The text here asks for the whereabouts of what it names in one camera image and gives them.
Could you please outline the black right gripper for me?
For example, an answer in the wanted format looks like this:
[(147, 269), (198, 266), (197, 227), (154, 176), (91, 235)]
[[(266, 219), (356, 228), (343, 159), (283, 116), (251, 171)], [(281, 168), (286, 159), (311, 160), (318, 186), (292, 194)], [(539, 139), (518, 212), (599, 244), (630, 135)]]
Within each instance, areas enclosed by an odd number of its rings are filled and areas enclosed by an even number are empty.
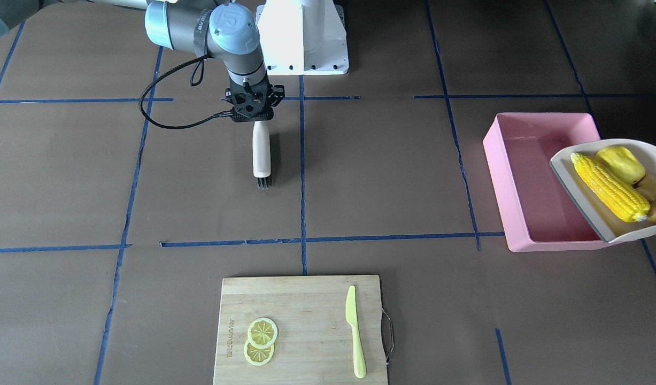
[(251, 85), (245, 81), (242, 85), (230, 81), (226, 90), (225, 101), (232, 108), (222, 113), (234, 122), (256, 122), (272, 120), (274, 108), (285, 98), (283, 85), (273, 85), (268, 80), (261, 80)]

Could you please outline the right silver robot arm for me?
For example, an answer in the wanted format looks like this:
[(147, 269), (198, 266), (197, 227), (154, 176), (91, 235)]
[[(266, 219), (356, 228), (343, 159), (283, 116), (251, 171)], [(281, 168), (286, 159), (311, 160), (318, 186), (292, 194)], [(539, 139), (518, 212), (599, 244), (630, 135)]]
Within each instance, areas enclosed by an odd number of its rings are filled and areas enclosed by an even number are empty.
[[(273, 108), (285, 97), (284, 86), (269, 82), (255, 16), (249, 8), (234, 1), (0, 1), (0, 37), (45, 7), (76, 2), (144, 11), (144, 27), (152, 43), (196, 56), (160, 75), (142, 93), (140, 111), (157, 127), (188, 129), (223, 117), (234, 122), (271, 120)], [(223, 100), (232, 108), (188, 125), (164, 125), (153, 120), (143, 103), (156, 84), (176, 71), (195, 65), (190, 85), (198, 86), (208, 59), (220, 59), (225, 64), (230, 84)]]

